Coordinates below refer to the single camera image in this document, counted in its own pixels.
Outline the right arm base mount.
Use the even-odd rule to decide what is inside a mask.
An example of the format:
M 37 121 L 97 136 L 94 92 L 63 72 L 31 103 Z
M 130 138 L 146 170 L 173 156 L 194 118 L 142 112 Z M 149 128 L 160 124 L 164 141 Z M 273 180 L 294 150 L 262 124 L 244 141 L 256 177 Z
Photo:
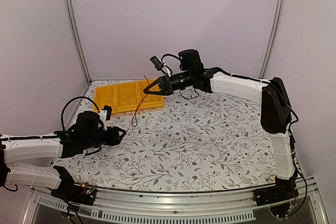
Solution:
M 284 180 L 275 178 L 275 185 L 253 191 L 253 201 L 257 206 L 263 206 L 286 200 L 286 203 L 270 207 L 270 212 L 274 217 L 285 218 L 289 216 L 293 204 L 289 199 L 296 198 L 299 195 L 294 180 Z

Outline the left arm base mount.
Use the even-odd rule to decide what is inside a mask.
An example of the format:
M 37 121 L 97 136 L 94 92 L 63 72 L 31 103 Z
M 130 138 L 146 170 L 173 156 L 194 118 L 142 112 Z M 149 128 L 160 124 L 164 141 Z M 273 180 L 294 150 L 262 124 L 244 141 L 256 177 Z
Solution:
M 53 197 L 62 199 L 66 202 L 76 202 L 92 206 L 96 198 L 96 189 L 94 186 L 89 186 L 84 183 L 84 186 L 75 184 L 73 177 L 62 166 L 53 167 L 61 179 L 59 186 L 56 189 L 51 189 Z

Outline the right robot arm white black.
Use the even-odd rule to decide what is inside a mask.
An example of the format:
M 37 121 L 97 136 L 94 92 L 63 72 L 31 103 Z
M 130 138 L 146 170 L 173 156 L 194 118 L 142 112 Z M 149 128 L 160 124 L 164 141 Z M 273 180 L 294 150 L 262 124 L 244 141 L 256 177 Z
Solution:
M 181 72 L 165 73 L 144 88 L 143 92 L 168 96 L 176 90 L 193 87 L 207 93 L 225 93 L 258 103 L 261 106 L 261 126 L 269 134 L 274 148 L 276 177 L 274 186 L 255 190 L 253 200 L 262 206 L 297 197 L 296 148 L 291 131 L 291 118 L 295 113 L 283 81 L 277 77 L 264 80 L 240 76 L 220 67 L 205 68 L 195 49 L 183 50 L 177 58 Z

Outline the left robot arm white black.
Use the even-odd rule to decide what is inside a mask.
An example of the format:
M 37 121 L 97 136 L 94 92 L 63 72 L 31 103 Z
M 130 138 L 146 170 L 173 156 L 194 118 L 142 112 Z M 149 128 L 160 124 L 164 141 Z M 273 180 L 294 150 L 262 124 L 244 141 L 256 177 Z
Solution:
M 1 186 L 27 185 L 57 189 L 67 200 L 78 195 L 73 177 L 62 166 L 24 164 L 36 158 L 70 158 L 85 150 L 119 145 L 126 131 L 107 126 L 110 114 L 84 111 L 68 130 L 38 136 L 1 136 Z

